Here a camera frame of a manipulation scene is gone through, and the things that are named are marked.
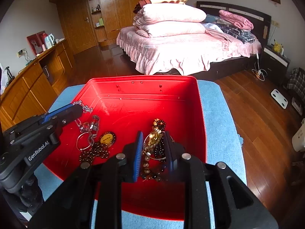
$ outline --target plastic bag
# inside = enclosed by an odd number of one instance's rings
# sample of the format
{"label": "plastic bag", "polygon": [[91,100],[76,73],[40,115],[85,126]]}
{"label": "plastic bag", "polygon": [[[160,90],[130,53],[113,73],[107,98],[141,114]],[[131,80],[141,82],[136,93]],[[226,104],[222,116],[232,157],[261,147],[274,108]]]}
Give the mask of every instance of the plastic bag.
{"label": "plastic bag", "polygon": [[7,75],[7,70],[4,70],[2,64],[0,63],[0,67],[1,67],[1,90],[0,90],[0,95],[3,94],[6,85],[9,81],[9,76]]}

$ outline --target red tray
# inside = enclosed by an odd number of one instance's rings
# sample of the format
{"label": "red tray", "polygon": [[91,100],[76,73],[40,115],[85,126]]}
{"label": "red tray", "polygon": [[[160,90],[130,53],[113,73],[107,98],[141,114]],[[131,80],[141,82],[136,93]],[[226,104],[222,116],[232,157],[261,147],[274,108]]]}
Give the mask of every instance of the red tray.
{"label": "red tray", "polygon": [[[98,137],[106,131],[116,134],[110,156],[120,153],[124,145],[134,142],[138,130],[146,137],[152,122],[166,122],[166,130],[186,151],[206,162],[206,136],[197,80],[190,76],[131,76],[91,79],[73,101],[82,100],[93,107],[81,122],[100,118]],[[65,180],[79,166],[79,136],[76,123],[63,129],[61,145],[44,161],[59,178]],[[95,158],[94,164],[106,160]],[[122,184],[122,209],[159,218],[184,220],[184,185],[182,183],[144,181]]]}

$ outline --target white trash bin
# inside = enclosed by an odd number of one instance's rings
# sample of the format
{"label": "white trash bin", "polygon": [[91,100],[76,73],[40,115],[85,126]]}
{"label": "white trash bin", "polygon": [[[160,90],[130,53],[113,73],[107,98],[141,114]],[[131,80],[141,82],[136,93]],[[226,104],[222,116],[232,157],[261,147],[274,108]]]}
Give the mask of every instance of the white trash bin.
{"label": "white trash bin", "polygon": [[302,120],[302,126],[292,137],[292,146],[295,151],[305,151],[305,119]]}

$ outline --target electrical socket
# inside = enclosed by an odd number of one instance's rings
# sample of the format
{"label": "electrical socket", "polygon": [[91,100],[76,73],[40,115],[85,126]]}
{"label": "electrical socket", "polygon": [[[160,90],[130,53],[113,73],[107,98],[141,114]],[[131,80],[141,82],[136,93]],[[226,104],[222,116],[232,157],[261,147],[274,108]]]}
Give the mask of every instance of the electrical socket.
{"label": "electrical socket", "polygon": [[275,26],[275,27],[280,27],[280,23],[278,23],[278,22],[276,22],[276,21],[274,21],[274,20],[271,20],[271,24],[273,25],[273,26]]}
{"label": "electrical socket", "polygon": [[20,58],[24,54],[23,50],[26,50],[26,49],[24,48],[24,49],[21,49],[19,52],[17,52],[17,57],[18,58]]}

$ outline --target blue flower decoration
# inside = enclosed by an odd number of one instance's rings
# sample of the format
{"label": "blue flower decoration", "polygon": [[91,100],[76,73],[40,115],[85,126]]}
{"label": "blue flower decoration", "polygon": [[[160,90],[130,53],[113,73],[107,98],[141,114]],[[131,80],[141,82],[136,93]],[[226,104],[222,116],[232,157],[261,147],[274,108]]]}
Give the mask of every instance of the blue flower decoration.
{"label": "blue flower decoration", "polygon": [[244,143],[244,139],[238,134],[240,145],[242,146]]}

